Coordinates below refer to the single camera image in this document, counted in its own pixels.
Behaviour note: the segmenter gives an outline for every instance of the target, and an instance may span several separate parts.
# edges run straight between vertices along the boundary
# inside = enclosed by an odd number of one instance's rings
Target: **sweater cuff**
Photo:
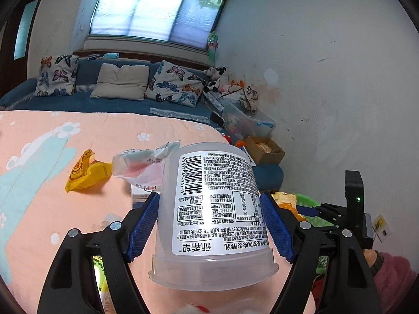
[[[383,266],[383,262],[384,262],[384,256],[382,256],[382,254],[380,254],[378,251],[376,251],[376,253],[377,253],[377,259],[375,263],[372,265],[372,267],[370,268],[372,272],[372,276],[377,275],[377,273],[380,271],[381,267]]]

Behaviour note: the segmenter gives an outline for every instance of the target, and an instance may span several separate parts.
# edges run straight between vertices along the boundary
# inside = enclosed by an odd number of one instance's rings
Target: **brown box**
[[[265,153],[257,145],[264,143],[272,149],[270,153]],[[256,165],[263,164],[279,164],[285,156],[285,152],[282,151],[276,143],[270,138],[263,137],[247,137],[246,150],[255,161]]]

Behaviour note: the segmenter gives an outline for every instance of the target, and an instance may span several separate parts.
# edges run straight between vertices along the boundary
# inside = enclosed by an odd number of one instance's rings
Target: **wall socket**
[[[372,227],[374,228],[374,231],[377,233],[381,242],[383,242],[392,234],[391,228],[382,214],[378,215],[372,222]]]

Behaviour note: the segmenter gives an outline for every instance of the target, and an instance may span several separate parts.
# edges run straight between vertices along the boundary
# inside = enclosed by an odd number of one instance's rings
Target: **window frame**
[[[97,0],[97,2],[96,2],[96,6],[95,6],[95,9],[93,11],[92,18],[90,20],[89,34],[87,35],[87,39],[89,39],[89,38],[90,39],[100,38],[100,37],[102,37],[102,38],[111,37],[111,38],[114,38],[114,39],[120,39],[120,40],[124,39],[126,41],[142,41],[142,42],[148,42],[148,43],[156,43],[156,44],[159,44],[159,45],[169,44],[170,46],[179,46],[179,47],[183,47],[183,48],[186,48],[186,49],[189,49],[189,50],[205,52],[205,53],[208,51],[208,43],[205,46],[205,49],[202,49],[202,48],[198,48],[198,47],[184,45],[184,44],[181,44],[181,43],[176,43],[176,42],[173,42],[173,41],[164,41],[164,40],[159,40],[159,39],[152,39],[152,38],[149,38],[149,37],[139,37],[139,36],[132,36],[132,35],[113,35],[113,34],[91,34],[93,18],[95,17],[95,13],[96,13],[96,10],[98,8],[99,1],[100,0]],[[227,1],[228,0],[224,0],[224,3],[220,6],[220,8],[218,10],[218,13],[217,13],[217,16],[215,17],[214,24],[212,25],[210,33],[214,32],[217,29],[218,22],[221,18],[221,14],[223,13],[223,10],[225,8],[225,5],[227,4]],[[182,0],[181,4],[179,6],[179,9],[181,8],[183,2],[184,2],[184,0]]]

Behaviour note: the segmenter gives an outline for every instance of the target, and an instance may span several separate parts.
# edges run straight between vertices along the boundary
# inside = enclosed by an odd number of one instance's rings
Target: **barcode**
[[[182,194],[202,192],[202,159],[201,156],[189,157],[184,160],[185,173],[184,183],[185,189]]]

